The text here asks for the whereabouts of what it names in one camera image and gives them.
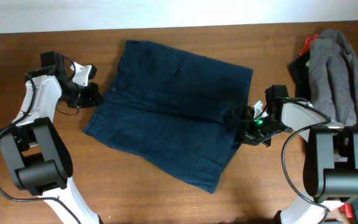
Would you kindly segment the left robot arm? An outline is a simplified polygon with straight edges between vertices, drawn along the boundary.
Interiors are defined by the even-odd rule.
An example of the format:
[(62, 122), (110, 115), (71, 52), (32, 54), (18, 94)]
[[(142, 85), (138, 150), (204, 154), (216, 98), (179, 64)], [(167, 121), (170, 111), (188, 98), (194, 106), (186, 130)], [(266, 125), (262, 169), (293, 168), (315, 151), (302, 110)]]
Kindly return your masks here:
[(40, 56), (41, 67), (25, 73), (26, 93), (11, 124), (0, 129), (0, 152), (14, 185), (29, 198), (0, 194), (13, 202), (45, 202), (63, 223), (101, 223), (79, 193), (73, 180), (70, 153), (53, 125), (59, 102), (80, 110), (102, 103), (97, 72), (58, 52)]

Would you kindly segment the navy blue shorts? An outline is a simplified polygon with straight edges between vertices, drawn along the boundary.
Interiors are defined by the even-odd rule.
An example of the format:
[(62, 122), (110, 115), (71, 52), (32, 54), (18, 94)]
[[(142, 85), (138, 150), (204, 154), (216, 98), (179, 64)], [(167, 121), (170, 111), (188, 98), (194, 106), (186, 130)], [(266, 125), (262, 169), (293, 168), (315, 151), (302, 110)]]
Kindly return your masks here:
[(213, 193), (239, 148), (233, 110), (247, 104), (252, 75), (247, 67), (128, 40), (83, 131)]

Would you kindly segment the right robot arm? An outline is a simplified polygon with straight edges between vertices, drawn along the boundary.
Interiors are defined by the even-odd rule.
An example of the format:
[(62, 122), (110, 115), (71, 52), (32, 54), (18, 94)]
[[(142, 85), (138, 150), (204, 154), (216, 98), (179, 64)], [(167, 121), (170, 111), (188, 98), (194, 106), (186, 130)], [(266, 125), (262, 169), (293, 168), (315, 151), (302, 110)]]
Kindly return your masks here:
[[(239, 141), (250, 146), (271, 145), (280, 133), (289, 133), (281, 150), (284, 176), (297, 194), (290, 206), (279, 210), (274, 223), (326, 223), (332, 210), (358, 199), (358, 128), (333, 121), (305, 98), (291, 98), (285, 85), (265, 91), (266, 103), (239, 104), (232, 115), (240, 123)], [(290, 141), (306, 142), (303, 191), (288, 174), (285, 153)]]

